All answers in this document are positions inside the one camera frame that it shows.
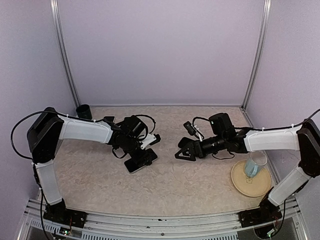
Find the black phone silver edge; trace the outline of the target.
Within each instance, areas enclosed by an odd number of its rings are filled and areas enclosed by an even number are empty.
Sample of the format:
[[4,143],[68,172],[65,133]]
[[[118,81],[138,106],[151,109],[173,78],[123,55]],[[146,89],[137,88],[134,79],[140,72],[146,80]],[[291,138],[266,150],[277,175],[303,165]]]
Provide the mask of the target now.
[[145,166],[152,164],[158,158],[157,154],[151,149],[138,149],[129,153],[130,159],[124,162],[129,173],[134,173]]

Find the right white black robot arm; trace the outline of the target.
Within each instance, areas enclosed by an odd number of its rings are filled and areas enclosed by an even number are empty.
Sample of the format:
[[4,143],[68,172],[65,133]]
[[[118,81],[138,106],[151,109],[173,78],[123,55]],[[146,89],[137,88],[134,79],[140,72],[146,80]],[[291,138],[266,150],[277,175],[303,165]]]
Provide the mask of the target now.
[[298,165],[266,196],[266,203],[256,210],[256,218],[266,222],[284,201],[320,175],[320,131],[311,118],[285,127],[255,129],[234,127],[227,113],[217,113],[208,118],[213,137],[192,140],[183,137],[178,143],[175,158],[196,161],[210,154],[227,150],[247,154],[259,151],[292,150],[300,153]]

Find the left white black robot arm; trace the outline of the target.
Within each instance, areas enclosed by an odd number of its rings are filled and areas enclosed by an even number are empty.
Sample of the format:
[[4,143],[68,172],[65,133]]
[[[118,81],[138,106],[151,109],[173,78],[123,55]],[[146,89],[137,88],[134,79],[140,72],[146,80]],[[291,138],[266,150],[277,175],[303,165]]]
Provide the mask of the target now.
[[71,117],[56,112],[53,107],[42,111],[27,131],[27,141],[43,196],[51,206],[49,212],[61,223],[70,218],[69,209],[62,205],[64,200],[54,169],[54,159],[63,140],[97,142],[111,146],[113,151],[122,149],[124,156],[130,156],[124,165],[132,174],[157,159],[151,146],[160,142],[161,137],[149,131],[141,115],[115,123],[109,117],[100,120]]

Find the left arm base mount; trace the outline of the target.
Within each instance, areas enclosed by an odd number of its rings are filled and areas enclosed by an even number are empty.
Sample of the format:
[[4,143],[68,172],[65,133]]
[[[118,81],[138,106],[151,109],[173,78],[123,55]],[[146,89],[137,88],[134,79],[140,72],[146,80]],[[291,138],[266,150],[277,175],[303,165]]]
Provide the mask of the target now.
[[83,229],[87,215],[84,211],[73,210],[63,206],[47,205],[43,218],[54,223]]

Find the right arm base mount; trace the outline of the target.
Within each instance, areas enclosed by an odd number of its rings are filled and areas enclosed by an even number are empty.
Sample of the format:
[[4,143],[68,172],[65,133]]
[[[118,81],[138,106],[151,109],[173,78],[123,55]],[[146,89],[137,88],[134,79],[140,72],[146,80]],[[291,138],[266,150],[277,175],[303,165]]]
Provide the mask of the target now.
[[280,207],[272,203],[261,203],[259,207],[238,213],[242,228],[275,221],[283,217]]

